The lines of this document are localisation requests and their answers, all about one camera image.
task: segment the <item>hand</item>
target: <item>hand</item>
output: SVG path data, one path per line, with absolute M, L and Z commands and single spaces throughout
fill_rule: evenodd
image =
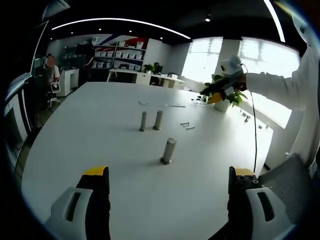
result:
M 246 79 L 246 74 L 242 74 L 242 76 L 240 77 L 240 81 L 237 82 L 234 86 L 233 86 L 234 90 L 236 92 L 240 92 L 240 91 L 245 91 L 247 90 L 247 79 Z

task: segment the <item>black cable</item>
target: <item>black cable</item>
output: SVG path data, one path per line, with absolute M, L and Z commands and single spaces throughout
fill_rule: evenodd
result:
M 241 66 L 244 66 L 246 69 L 246 72 L 248 73 L 248 68 L 246 65 L 241 63 Z M 255 155 L 254 155 L 254 167 L 253 172 L 256 172 L 256 164 L 257 164 L 257 151 L 258 151 L 258 145 L 257 145 L 257 121 L 256 121 L 256 110 L 255 110 L 255 104 L 254 104 L 254 97 L 252 96 L 252 92 L 250 91 L 251 99 L 252 99 L 252 108 L 253 108 L 253 117 L 254 117 L 254 138 L 255 138 Z

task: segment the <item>white pot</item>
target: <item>white pot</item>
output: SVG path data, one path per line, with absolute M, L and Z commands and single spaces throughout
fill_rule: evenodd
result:
M 225 113 L 230 105 L 230 102 L 228 99 L 224 101 L 219 101 L 214 104 L 214 108 L 218 110 L 219 112 Z

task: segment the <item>small metal part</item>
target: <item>small metal part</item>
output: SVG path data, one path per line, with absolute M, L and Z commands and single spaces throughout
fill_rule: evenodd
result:
M 146 128 L 147 112 L 142 112 L 140 132 L 144 132 Z
M 175 146 L 176 146 L 177 140 L 173 137 L 169 137 L 166 141 L 165 149 L 163 156 L 161 157 L 160 161 L 164 165 L 168 165 L 171 163 L 171 157 L 174 152 Z
M 155 123 L 154 123 L 154 126 L 153 126 L 153 129 L 154 130 L 160 130 L 160 124 L 161 124 L 161 119 L 162 119 L 162 115 L 163 115 L 163 111 L 159 110 L 157 113 L 156 113 L 156 118 L 155 118 Z

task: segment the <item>person sitting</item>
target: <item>person sitting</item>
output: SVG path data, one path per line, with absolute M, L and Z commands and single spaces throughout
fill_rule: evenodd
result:
M 52 56 L 50 53 L 46 56 L 46 63 L 44 65 L 44 78 L 46 80 L 46 85 L 48 87 L 48 91 L 51 91 L 51 83 L 58 82 L 60 79 L 59 68 L 56 65 L 55 57 Z M 53 88 L 57 88 L 58 84 L 53 84 Z

